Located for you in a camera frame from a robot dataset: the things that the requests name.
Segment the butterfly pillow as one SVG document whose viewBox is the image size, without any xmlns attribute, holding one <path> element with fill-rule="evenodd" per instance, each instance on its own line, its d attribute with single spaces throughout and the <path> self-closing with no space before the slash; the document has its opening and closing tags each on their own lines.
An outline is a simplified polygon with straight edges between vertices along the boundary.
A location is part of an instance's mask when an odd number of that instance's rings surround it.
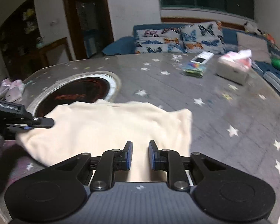
<svg viewBox="0 0 280 224">
<path fill-rule="evenodd" d="M 181 30 L 176 27 L 164 29 L 141 29 L 135 34 L 135 53 L 183 53 L 185 51 Z"/>
<path fill-rule="evenodd" d="M 223 27 L 220 21 L 188 24 L 181 27 L 181 36 L 187 53 L 225 52 Z"/>
</svg>

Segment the black white plush toy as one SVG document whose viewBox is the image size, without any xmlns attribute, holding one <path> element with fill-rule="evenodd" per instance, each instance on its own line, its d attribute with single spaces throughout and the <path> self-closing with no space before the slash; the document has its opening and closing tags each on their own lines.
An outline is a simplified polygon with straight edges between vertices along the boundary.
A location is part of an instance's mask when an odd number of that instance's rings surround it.
<svg viewBox="0 0 280 224">
<path fill-rule="evenodd" d="M 262 31 L 248 21 L 244 23 L 244 29 L 246 33 L 262 35 Z"/>
</svg>

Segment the grey cushion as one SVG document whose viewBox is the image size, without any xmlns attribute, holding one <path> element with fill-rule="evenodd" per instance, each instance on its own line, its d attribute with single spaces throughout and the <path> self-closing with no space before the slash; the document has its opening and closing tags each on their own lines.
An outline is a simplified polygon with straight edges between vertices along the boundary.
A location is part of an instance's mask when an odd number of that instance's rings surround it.
<svg viewBox="0 0 280 224">
<path fill-rule="evenodd" d="M 245 33 L 237 32 L 238 51 L 251 50 L 252 60 L 271 64 L 267 42 Z"/>
</svg>

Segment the blue sectional sofa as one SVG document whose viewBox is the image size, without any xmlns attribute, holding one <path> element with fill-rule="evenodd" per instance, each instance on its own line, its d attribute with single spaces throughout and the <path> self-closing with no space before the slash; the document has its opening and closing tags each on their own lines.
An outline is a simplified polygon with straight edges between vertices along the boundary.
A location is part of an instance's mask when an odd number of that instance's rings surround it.
<svg viewBox="0 0 280 224">
<path fill-rule="evenodd" d="M 251 51 L 253 69 L 280 93 L 280 49 L 269 34 L 246 22 L 244 31 L 226 28 L 219 21 L 192 24 L 144 24 L 133 35 L 103 49 L 105 55 L 140 53 L 202 53 L 223 55 Z"/>
</svg>

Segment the white phone box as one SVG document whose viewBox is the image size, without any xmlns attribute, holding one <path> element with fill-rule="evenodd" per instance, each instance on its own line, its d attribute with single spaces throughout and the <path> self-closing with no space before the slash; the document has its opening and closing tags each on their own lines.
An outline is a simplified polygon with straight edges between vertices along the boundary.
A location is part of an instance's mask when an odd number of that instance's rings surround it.
<svg viewBox="0 0 280 224">
<path fill-rule="evenodd" d="M 206 64 L 212 57 L 214 56 L 211 52 L 202 52 L 198 54 L 196 57 L 194 57 L 191 62 L 192 63 L 198 63 L 198 64 Z"/>
</svg>

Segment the orange plush toy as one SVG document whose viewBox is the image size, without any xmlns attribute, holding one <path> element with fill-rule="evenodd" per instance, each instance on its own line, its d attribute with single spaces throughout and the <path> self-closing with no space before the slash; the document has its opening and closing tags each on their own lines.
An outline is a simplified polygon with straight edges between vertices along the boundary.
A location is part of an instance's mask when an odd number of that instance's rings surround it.
<svg viewBox="0 0 280 224">
<path fill-rule="evenodd" d="M 269 33 L 264 33 L 264 37 L 272 44 L 276 44 L 276 41 L 275 39 L 273 38 L 273 36 L 271 36 L 271 34 Z"/>
</svg>

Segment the cream white garment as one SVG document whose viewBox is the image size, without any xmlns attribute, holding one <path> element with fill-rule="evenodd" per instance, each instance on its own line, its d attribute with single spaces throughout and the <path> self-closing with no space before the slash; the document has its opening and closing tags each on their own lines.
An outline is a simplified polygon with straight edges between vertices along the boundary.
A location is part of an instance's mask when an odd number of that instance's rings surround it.
<svg viewBox="0 0 280 224">
<path fill-rule="evenodd" d="M 182 156 L 190 153 L 192 112 L 188 109 L 167 112 L 150 103 L 98 100 L 59 105 L 48 117 L 55 122 L 52 128 L 36 128 L 16 135 L 16 142 L 45 166 L 81 153 L 100 156 L 108 150 L 123 149 L 131 141 L 131 168 L 117 173 L 116 180 L 165 181 L 165 172 L 150 167 L 149 142 Z"/>
</svg>

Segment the green bowl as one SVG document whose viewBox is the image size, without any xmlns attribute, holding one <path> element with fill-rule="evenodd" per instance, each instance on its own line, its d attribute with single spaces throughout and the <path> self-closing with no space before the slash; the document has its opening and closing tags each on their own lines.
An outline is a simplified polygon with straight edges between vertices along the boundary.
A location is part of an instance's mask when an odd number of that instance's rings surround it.
<svg viewBox="0 0 280 224">
<path fill-rule="evenodd" d="M 280 71 L 280 59 L 272 58 L 271 61 L 272 66 Z"/>
</svg>

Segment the right butterfly pillow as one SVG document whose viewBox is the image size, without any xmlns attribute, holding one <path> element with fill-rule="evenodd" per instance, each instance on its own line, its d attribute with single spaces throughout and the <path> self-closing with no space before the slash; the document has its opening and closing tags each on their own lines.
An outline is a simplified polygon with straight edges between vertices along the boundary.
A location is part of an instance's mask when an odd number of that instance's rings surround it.
<svg viewBox="0 0 280 224">
<path fill-rule="evenodd" d="M 181 36 L 187 53 L 225 52 L 223 27 L 220 21 L 188 24 L 181 27 Z"/>
</svg>

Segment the white tissue box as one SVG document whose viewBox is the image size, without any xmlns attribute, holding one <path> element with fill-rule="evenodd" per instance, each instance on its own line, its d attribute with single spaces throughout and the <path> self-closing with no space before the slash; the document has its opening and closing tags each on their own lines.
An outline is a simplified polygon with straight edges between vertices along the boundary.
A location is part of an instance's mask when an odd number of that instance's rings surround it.
<svg viewBox="0 0 280 224">
<path fill-rule="evenodd" d="M 237 84 L 244 85 L 252 65 L 251 50 L 228 52 L 218 58 L 216 74 Z"/>
</svg>

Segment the round table heater inset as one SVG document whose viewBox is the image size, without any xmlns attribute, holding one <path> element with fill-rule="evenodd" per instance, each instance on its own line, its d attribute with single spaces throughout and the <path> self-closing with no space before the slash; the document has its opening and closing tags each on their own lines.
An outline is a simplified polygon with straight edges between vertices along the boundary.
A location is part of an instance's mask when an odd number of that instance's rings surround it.
<svg viewBox="0 0 280 224">
<path fill-rule="evenodd" d="M 109 71 L 93 71 L 71 75 L 56 81 L 35 96 L 27 111 L 44 116 L 58 105 L 76 101 L 93 103 L 103 99 L 112 102 L 121 88 L 120 78 Z"/>
</svg>

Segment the dark wooden cabinet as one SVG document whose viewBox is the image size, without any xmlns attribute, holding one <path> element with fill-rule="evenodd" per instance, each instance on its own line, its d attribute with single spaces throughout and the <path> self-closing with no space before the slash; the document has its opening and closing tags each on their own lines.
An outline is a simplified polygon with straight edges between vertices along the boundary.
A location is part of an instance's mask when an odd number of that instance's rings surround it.
<svg viewBox="0 0 280 224">
<path fill-rule="evenodd" d="M 0 77 L 91 58 L 113 40 L 107 0 L 0 0 Z"/>
</svg>

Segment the pink baby shoes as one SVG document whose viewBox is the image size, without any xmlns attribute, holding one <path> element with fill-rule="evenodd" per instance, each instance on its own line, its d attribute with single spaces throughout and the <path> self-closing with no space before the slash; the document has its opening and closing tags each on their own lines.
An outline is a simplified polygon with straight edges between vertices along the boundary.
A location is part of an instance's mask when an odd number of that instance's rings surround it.
<svg viewBox="0 0 280 224">
<path fill-rule="evenodd" d="M 22 80 L 17 79 L 13 82 L 10 79 L 4 79 L 0 85 L 0 99 L 4 99 L 7 102 L 15 102 L 23 95 L 25 84 Z"/>
</svg>

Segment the left butterfly pillow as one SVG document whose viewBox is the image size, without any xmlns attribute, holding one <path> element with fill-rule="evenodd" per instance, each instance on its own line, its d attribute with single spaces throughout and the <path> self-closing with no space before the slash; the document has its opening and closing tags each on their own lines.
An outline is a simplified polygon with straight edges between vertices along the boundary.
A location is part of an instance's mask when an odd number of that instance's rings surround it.
<svg viewBox="0 0 280 224">
<path fill-rule="evenodd" d="M 141 29 L 135 34 L 135 53 L 183 53 L 185 51 L 181 30 L 176 27 L 164 29 Z"/>
</svg>

